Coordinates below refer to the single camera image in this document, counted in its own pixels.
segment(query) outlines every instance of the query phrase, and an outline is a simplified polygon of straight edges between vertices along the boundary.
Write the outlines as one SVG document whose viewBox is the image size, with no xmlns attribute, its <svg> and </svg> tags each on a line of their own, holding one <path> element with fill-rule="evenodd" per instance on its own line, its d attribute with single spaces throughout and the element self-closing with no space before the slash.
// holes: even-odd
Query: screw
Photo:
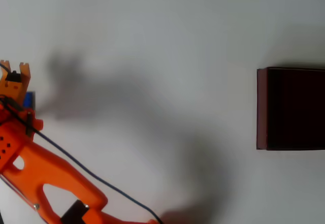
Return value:
<svg viewBox="0 0 325 224">
<path fill-rule="evenodd" d="M 34 204 L 34 209 L 35 210 L 39 210 L 39 208 L 40 208 L 40 205 L 39 204 Z"/>
</svg>

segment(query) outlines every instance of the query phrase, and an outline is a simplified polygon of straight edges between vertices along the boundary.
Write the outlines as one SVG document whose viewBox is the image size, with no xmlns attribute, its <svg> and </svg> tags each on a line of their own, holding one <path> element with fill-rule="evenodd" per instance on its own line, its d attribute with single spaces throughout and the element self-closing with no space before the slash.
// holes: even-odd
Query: cutout hole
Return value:
<svg viewBox="0 0 325 224">
<path fill-rule="evenodd" d="M 14 166 L 17 167 L 19 170 L 24 169 L 25 162 L 21 156 L 18 156 L 15 161 L 13 162 Z"/>
<path fill-rule="evenodd" d="M 44 184 L 43 191 L 53 211 L 61 217 L 78 200 L 73 193 L 50 184 Z"/>
</svg>

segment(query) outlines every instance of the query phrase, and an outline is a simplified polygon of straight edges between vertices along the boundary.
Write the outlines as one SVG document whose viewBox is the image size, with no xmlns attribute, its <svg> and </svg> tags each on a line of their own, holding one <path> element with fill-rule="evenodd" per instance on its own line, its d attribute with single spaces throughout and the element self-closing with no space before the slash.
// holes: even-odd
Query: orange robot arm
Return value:
<svg viewBox="0 0 325 224">
<path fill-rule="evenodd" d="M 0 63 L 10 71 L 8 61 Z M 135 224 L 118 220 L 102 212 L 108 200 L 106 196 L 67 161 L 33 142 L 34 132 L 18 122 L 10 107 L 24 121 L 38 131 L 43 121 L 35 118 L 35 112 L 24 109 L 22 103 L 30 80 L 28 64 L 20 64 L 20 74 L 8 73 L 2 68 L 0 80 L 0 174 L 16 192 L 38 211 L 49 224 Z M 22 170 L 13 165 L 21 156 Z M 79 199 L 68 212 L 60 217 L 52 210 L 44 191 L 44 184 L 51 184 L 72 192 Z"/>
</svg>

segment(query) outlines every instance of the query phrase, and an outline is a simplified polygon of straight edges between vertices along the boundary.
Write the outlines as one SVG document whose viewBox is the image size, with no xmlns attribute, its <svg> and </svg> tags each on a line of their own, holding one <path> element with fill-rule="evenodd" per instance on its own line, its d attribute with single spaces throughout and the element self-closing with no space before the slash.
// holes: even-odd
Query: white table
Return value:
<svg viewBox="0 0 325 224">
<path fill-rule="evenodd" d="M 47 69 L 51 54 L 79 52 L 85 63 L 64 80 L 61 101 L 39 113 L 43 132 L 158 214 L 191 204 L 208 190 L 218 196 L 212 223 L 323 223 L 324 152 L 256 151 L 255 133 L 256 69 L 321 64 L 324 5 L 0 0 L 0 57 L 14 69 L 22 61 L 30 64 L 29 88 L 40 109 L 55 95 L 58 75 L 66 76 Z M 193 143 L 198 131 L 208 140 Z M 206 169 L 209 164 L 215 167 Z M 109 198 L 108 213 L 151 218 L 94 183 Z M 75 200 L 61 190 L 46 192 L 59 214 Z M 5 224 L 43 223 L 3 183 L 0 193 Z"/>
</svg>

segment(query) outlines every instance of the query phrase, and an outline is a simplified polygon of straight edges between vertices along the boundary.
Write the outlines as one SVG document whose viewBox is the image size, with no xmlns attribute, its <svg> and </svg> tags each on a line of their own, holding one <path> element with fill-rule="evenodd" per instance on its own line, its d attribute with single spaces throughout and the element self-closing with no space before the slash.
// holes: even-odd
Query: dark red box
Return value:
<svg viewBox="0 0 325 224">
<path fill-rule="evenodd" d="M 325 70 L 257 70 L 257 149 L 325 149 Z"/>
</svg>

